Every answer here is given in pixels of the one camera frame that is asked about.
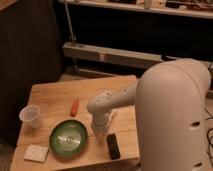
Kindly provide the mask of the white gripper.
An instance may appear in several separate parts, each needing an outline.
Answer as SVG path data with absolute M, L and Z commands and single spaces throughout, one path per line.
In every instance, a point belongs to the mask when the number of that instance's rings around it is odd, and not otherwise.
M 91 128 L 96 135 L 98 134 L 105 135 L 108 132 L 109 127 L 110 127 L 109 123 L 106 123 L 103 125 L 99 125 L 95 122 L 91 123 Z

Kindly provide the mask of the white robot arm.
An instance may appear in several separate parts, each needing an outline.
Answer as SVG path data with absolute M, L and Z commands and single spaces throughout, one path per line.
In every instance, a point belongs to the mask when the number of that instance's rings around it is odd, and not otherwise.
M 91 99 L 92 129 L 109 128 L 115 108 L 133 105 L 142 171 L 207 171 L 205 97 L 211 76 L 193 59 L 163 62 L 132 85 Z

